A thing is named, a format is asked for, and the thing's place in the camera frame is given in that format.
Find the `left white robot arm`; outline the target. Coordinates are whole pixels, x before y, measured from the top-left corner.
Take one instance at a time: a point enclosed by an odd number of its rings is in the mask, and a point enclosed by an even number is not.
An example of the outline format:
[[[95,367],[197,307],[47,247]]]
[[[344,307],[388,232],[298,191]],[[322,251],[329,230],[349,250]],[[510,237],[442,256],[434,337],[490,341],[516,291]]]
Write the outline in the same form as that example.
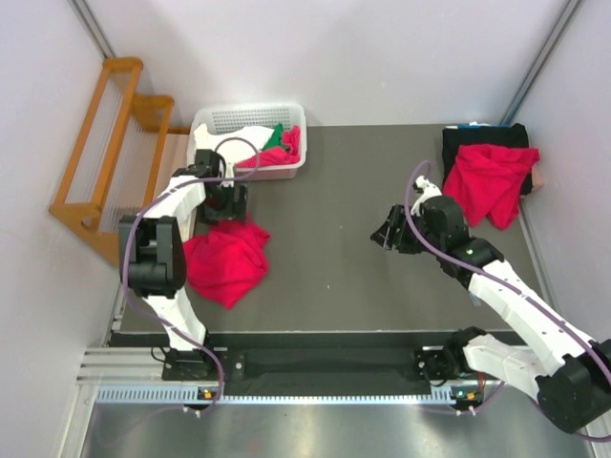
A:
[[[247,186],[237,184],[220,152],[196,151],[195,162],[177,169],[168,187],[136,215],[117,225],[119,273],[123,285],[152,310],[165,329],[162,378],[206,380],[219,374],[204,324],[185,290],[187,261],[180,226],[193,212],[202,221],[246,220]]]

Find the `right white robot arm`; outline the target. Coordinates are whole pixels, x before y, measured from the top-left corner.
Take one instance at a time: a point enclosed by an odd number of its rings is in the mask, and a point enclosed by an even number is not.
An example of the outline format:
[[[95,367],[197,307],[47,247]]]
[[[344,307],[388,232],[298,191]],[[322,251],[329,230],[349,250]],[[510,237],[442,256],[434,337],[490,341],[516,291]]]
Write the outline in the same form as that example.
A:
[[[521,350],[471,326],[454,332],[422,376],[449,381],[483,373],[534,402],[558,429],[573,434],[610,411],[610,342],[598,342],[554,311],[504,255],[471,235],[460,205],[425,176],[418,195],[391,207],[371,240],[400,254],[429,254],[474,302],[488,305],[526,344]]]

